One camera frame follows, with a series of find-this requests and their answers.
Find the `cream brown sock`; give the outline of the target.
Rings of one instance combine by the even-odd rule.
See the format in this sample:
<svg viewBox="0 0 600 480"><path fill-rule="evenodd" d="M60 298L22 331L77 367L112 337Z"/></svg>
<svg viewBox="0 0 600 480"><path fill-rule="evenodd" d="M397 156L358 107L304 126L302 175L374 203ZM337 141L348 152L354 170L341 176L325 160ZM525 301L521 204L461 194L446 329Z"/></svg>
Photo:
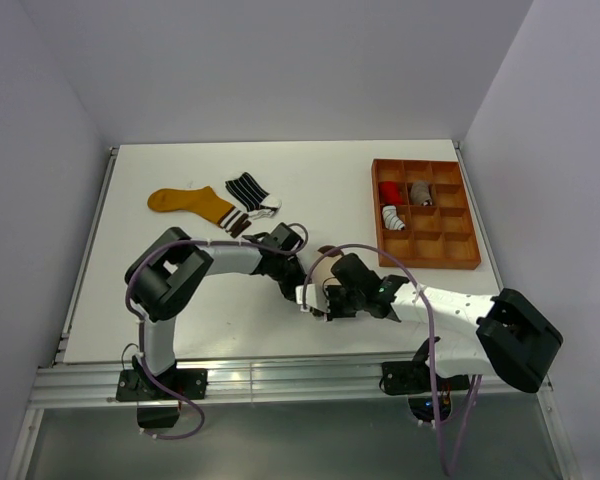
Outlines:
<svg viewBox="0 0 600 480"><path fill-rule="evenodd" d="M343 294L343 286L340 281L334 276L331 269L343 257L343 252L340 249L336 249L332 245L325 245L320 247L316 251L316 255L320 257L326 254L330 250L333 252L326 255L321 262L315 267L311 274L310 284L316 284L324 289L329 302L329 312L321 315L326 321L332 319L332 314L336 312L336 305L339 298Z"/></svg>

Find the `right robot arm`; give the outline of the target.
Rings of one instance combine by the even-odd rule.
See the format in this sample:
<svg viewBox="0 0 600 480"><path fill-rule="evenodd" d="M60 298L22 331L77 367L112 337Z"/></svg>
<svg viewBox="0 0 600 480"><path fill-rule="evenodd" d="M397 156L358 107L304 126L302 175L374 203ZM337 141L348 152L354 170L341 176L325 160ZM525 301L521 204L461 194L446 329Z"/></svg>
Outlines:
<svg viewBox="0 0 600 480"><path fill-rule="evenodd" d="M564 339L519 291L475 295L415 285L406 276L384 278L355 254L335 261L328 287L329 315L347 318L364 311L375 318L434 329L413 365L415 383L437 388L446 378L496 375L514 389L535 393L543 384Z"/></svg>

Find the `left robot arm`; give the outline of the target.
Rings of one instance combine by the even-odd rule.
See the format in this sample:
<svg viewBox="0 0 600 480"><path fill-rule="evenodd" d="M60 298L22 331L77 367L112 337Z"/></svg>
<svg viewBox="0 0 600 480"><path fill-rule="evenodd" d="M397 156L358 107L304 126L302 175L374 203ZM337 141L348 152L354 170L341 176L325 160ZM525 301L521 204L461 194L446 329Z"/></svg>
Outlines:
<svg viewBox="0 0 600 480"><path fill-rule="evenodd" d="M305 280L297 254L308 241L308 231L296 232L298 226L280 223L270 233L236 240L203 240L179 227L167 229L125 274L125 305L139 322L139 351L132 359L138 378L127 387L153 400L182 395L192 384L177 369L175 323L206 277L269 277L285 299L295 301Z"/></svg>

